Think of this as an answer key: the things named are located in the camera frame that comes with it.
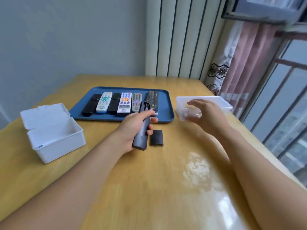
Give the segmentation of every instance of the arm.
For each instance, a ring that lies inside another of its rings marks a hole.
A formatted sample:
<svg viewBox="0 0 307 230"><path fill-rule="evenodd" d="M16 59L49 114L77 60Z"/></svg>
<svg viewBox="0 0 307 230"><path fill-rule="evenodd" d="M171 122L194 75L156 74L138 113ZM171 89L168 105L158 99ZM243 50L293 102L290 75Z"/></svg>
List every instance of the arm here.
<svg viewBox="0 0 307 230"><path fill-rule="evenodd" d="M153 114L149 110L127 116L67 173L4 219L0 229L78 229L111 169L123 154L133 149L133 138L143 120ZM152 135L153 126L149 129L147 134Z"/></svg>
<svg viewBox="0 0 307 230"><path fill-rule="evenodd" d="M233 129L213 102L192 100L202 117L189 120L225 149L248 204L263 230L307 229L307 192L284 175Z"/></svg>

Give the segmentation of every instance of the hand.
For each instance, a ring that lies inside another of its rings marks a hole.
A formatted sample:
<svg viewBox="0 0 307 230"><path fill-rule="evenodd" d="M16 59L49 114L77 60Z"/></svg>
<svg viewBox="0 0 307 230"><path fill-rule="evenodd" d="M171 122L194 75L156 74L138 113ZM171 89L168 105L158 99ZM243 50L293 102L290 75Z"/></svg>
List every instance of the hand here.
<svg viewBox="0 0 307 230"><path fill-rule="evenodd" d="M205 132L218 137L220 134L232 129L221 108L208 100L194 99L187 104L201 110L201 117L187 117L187 120L199 125Z"/></svg>
<svg viewBox="0 0 307 230"><path fill-rule="evenodd" d="M116 135L117 139L121 140L121 147L123 153L130 152L133 150L132 142L136 134L139 132L143 125L143 120L148 116L154 115L154 110L143 111L140 113L132 113L125 117L122 123L117 127L117 129L112 133ZM151 117L151 123L157 123L158 118ZM147 135L153 134L153 125L149 125L149 130L147 130Z"/></svg>

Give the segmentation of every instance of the open white plastic box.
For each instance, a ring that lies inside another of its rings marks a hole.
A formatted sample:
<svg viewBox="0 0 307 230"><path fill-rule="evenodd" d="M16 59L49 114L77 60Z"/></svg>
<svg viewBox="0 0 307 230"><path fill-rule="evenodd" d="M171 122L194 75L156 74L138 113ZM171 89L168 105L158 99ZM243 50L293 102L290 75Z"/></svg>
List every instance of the open white plastic box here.
<svg viewBox="0 0 307 230"><path fill-rule="evenodd" d="M49 163L85 145L83 129L62 103L20 112L32 148Z"/></svg>
<svg viewBox="0 0 307 230"><path fill-rule="evenodd" d="M193 99L205 99L212 101L222 109L225 115L228 115L233 108L232 105L226 102L221 96L179 96L176 97L176 112L181 121L185 121L187 116L201 117L200 109L187 104L187 102Z"/></svg>

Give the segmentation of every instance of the white remote control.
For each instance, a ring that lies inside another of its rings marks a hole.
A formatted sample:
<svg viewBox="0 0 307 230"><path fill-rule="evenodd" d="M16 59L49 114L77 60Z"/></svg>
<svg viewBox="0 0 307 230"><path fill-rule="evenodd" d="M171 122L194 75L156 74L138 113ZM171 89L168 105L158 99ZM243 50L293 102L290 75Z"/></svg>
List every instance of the white remote control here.
<svg viewBox="0 0 307 230"><path fill-rule="evenodd" d="M98 114L106 113L110 102L111 102L112 92L104 92L97 104L96 112Z"/></svg>
<svg viewBox="0 0 307 230"><path fill-rule="evenodd" d="M131 93L122 93L117 109L118 115L130 114L131 110Z"/></svg>
<svg viewBox="0 0 307 230"><path fill-rule="evenodd" d="M142 94L141 93L134 93L132 95L131 111L132 112L138 112L140 110L141 102L142 102Z"/></svg>

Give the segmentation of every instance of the table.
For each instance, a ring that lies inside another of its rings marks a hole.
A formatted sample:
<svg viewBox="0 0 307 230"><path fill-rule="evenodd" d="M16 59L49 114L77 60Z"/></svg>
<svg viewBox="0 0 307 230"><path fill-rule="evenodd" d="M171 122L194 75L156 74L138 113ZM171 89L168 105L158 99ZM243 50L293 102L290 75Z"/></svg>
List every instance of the table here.
<svg viewBox="0 0 307 230"><path fill-rule="evenodd" d="M169 91L177 96L209 96L199 81L174 77L81 74L42 103L71 109L95 86ZM232 114L231 125L284 174L296 178ZM32 150L21 118L0 131L0 220L43 190L86 155L119 123L77 121L86 145L43 164ZM116 164L81 229L259 229L219 142L192 123L156 124L164 146L125 154Z"/></svg>

